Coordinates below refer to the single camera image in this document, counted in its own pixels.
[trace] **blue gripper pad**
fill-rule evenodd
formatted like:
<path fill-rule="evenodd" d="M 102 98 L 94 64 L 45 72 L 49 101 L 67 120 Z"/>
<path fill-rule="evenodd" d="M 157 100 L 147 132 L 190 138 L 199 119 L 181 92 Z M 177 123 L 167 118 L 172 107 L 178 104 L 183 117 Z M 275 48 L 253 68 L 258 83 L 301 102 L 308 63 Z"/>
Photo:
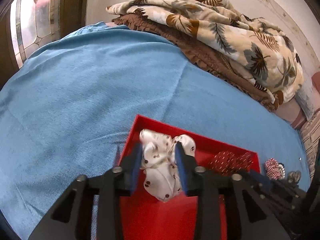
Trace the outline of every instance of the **blue gripper pad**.
<path fill-rule="evenodd" d="M 180 178 L 180 183 L 182 186 L 183 192 L 187 195 L 188 192 L 188 176 L 186 167 L 184 165 L 184 157 L 186 156 L 182 144 L 180 142 L 177 142 L 176 148 L 175 148 L 175 159 L 176 159 L 176 165 L 178 166 L 178 173 Z"/>
<path fill-rule="evenodd" d="M 139 143 L 135 146 L 132 154 L 135 156 L 132 172 L 131 172 L 131 189 L 130 193 L 132 194 L 137 189 L 138 184 L 138 177 L 139 177 L 139 171 L 141 166 L 141 159 L 142 159 L 142 144 Z"/>

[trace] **screw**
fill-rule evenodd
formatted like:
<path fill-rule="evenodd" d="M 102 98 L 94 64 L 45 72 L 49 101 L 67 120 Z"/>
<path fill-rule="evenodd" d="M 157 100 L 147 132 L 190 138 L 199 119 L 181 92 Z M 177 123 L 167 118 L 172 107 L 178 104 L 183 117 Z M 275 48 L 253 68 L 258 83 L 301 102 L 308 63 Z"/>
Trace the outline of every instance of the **screw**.
<path fill-rule="evenodd" d="M 122 168 L 120 166 L 116 166 L 112 169 L 112 172 L 113 173 L 120 173 L 120 172 L 122 172 Z"/>
<path fill-rule="evenodd" d="M 233 175 L 231 176 L 231 178 L 232 178 L 233 180 L 239 181 L 239 180 L 242 179 L 242 176 L 241 176 L 240 174 L 235 173 L 235 174 L 233 174 Z"/>
<path fill-rule="evenodd" d="M 195 172 L 199 172 L 199 173 L 205 172 L 205 167 L 203 167 L 203 166 L 196 166 L 196 167 L 195 167 Z"/>
<path fill-rule="evenodd" d="M 79 175 L 77 177 L 77 181 L 85 181 L 87 179 L 87 176 L 86 175 Z"/>

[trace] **striped fabric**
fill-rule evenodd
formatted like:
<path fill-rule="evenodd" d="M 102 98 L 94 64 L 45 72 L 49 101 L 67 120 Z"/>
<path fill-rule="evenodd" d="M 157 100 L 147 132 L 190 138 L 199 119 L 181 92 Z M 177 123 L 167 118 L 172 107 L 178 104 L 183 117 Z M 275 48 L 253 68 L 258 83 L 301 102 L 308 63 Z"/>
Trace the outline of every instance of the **striped fabric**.
<path fill-rule="evenodd" d="M 302 126 L 300 135 L 306 149 L 310 178 L 312 179 L 315 173 L 316 154 L 320 139 L 320 111 Z"/>

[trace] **red patterned fabric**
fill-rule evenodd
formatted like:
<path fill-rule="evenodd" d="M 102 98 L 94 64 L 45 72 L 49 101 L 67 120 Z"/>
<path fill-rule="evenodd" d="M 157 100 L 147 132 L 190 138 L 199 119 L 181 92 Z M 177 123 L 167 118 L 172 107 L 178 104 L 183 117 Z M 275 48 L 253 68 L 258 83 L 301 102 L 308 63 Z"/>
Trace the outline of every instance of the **red patterned fabric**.
<path fill-rule="evenodd" d="M 249 171 L 252 164 L 250 153 L 236 156 L 229 151 L 222 151 L 209 161 L 209 169 L 221 175 L 230 175 L 240 169 Z"/>
<path fill-rule="evenodd" d="M 264 167 L 266 168 L 269 179 L 279 179 L 281 177 L 279 163 L 274 158 L 268 159 Z"/>

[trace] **white wall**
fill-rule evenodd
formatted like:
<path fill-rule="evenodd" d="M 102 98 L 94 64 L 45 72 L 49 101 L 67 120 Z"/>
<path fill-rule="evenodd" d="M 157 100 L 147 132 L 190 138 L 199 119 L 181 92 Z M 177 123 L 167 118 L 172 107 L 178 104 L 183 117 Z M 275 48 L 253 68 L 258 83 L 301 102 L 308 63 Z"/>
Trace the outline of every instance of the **white wall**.
<path fill-rule="evenodd" d="M 109 22 L 105 8 L 126 0 L 88 0 L 87 24 Z M 233 6 L 250 18 L 265 17 L 277 24 L 295 45 L 309 74 L 319 70 L 320 25 L 304 0 L 230 0 Z"/>

